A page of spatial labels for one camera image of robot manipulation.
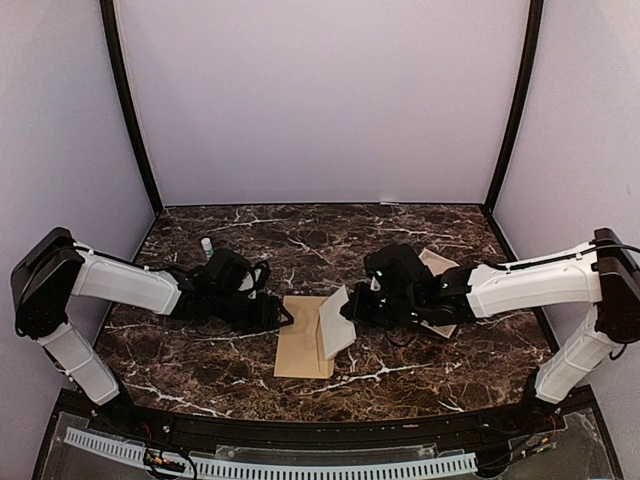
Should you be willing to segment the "white green glue stick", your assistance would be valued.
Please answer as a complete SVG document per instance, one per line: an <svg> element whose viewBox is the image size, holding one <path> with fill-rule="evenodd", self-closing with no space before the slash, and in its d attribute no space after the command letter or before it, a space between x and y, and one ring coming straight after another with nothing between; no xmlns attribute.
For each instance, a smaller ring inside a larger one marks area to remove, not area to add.
<svg viewBox="0 0 640 480"><path fill-rule="evenodd" d="M213 244L212 244L211 239L208 238L208 237L202 238L201 239L201 246L202 246L202 249L203 249L205 255L208 258L211 258L213 256L213 253L214 253L214 248L213 248Z"/></svg>

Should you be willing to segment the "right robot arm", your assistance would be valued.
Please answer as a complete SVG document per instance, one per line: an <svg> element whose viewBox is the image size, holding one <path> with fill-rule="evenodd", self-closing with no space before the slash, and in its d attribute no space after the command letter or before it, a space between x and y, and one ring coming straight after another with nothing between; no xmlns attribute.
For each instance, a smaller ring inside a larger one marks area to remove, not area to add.
<svg viewBox="0 0 640 480"><path fill-rule="evenodd" d="M452 266L436 273L406 244L366 256L369 281L341 307L348 320L393 328L402 323L445 327L504 312L586 303L585 319L553 357L527 380L522 403L510 413L521 434L534 432L573 387L619 346L639 339L636 249L608 228L560 253L510 263Z"/></svg>

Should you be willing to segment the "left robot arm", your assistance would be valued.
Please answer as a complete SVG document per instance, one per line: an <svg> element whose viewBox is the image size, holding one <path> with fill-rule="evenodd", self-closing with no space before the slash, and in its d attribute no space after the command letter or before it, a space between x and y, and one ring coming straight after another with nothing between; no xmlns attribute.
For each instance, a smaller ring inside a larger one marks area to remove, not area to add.
<svg viewBox="0 0 640 480"><path fill-rule="evenodd" d="M36 341L120 436L141 427L140 412L111 369L70 320L71 297L89 297L179 320L217 319L233 330L261 333L294 322L283 301L265 291L267 262L251 264L228 250L186 270L151 267L99 252L62 227L51 230L12 270L15 331Z"/></svg>

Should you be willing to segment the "right black corner post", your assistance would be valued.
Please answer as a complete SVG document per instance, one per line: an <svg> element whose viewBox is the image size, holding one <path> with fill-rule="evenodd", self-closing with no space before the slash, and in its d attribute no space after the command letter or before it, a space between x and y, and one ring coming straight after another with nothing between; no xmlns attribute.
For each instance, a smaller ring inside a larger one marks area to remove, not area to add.
<svg viewBox="0 0 640 480"><path fill-rule="evenodd" d="M487 217L497 206L515 148L528 96L544 10L543 0L530 0L521 58L503 139L489 189L483 203Z"/></svg>

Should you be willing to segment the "black corner post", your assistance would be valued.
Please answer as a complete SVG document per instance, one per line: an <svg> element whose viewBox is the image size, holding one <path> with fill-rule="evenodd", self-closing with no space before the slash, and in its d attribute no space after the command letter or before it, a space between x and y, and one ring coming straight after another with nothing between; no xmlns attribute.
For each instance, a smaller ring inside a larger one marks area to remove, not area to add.
<svg viewBox="0 0 640 480"><path fill-rule="evenodd" d="M483 203L487 217L497 206L515 148L528 96L544 10L543 0L530 0L521 58L503 139L489 189Z"/></svg>
<svg viewBox="0 0 640 480"><path fill-rule="evenodd" d="M164 210L164 205L161 200L160 192L152 172L151 162L144 145L129 85L124 52L119 35L118 21L116 18L116 3L112 0L100 0L99 6L112 75L125 127L146 196L154 215L158 216Z"/></svg>

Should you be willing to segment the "left black corner post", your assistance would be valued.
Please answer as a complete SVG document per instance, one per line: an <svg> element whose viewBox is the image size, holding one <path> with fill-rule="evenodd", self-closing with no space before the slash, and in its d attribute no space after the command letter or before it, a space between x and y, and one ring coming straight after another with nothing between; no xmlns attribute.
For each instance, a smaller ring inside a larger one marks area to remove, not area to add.
<svg viewBox="0 0 640 480"><path fill-rule="evenodd" d="M129 85L124 52L119 35L118 21L116 18L116 3L112 0L100 0L99 6L112 75L125 127L146 196L154 215L158 216L164 210L164 205L161 200L160 192L152 172L151 162L144 145Z"/></svg>

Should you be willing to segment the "black front table rail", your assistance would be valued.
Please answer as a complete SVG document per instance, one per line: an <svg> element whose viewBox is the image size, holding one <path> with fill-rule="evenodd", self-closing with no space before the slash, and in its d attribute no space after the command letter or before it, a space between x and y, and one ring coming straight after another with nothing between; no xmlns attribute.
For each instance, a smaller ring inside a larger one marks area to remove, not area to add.
<svg viewBox="0 0 640 480"><path fill-rule="evenodd" d="M95 409L90 425L156 446L212 451L222 445L311 449L404 447L503 448L511 439L551 432L564 422L542 405L522 402L435 417L366 422L276 422L171 413L129 398Z"/></svg>

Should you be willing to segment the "brown paper envelope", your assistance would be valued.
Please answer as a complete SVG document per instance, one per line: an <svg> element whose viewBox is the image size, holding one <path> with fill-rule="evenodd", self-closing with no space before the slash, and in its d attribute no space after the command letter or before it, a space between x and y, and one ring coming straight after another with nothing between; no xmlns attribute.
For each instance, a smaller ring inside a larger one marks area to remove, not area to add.
<svg viewBox="0 0 640 480"><path fill-rule="evenodd" d="M294 323L279 330L274 376L294 379L329 379L335 360L326 360L319 333L319 308L327 300L319 296L286 296L284 307Z"/></svg>

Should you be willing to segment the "beige ornate letter sheet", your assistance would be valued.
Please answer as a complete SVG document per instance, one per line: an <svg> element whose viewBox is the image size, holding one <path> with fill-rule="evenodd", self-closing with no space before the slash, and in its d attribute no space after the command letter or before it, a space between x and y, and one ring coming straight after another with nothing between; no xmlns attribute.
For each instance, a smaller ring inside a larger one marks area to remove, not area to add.
<svg viewBox="0 0 640 480"><path fill-rule="evenodd" d="M339 287L319 307L320 333L325 360L333 359L352 345L356 338L354 323L341 314L341 308L349 301L345 285Z"/></svg>

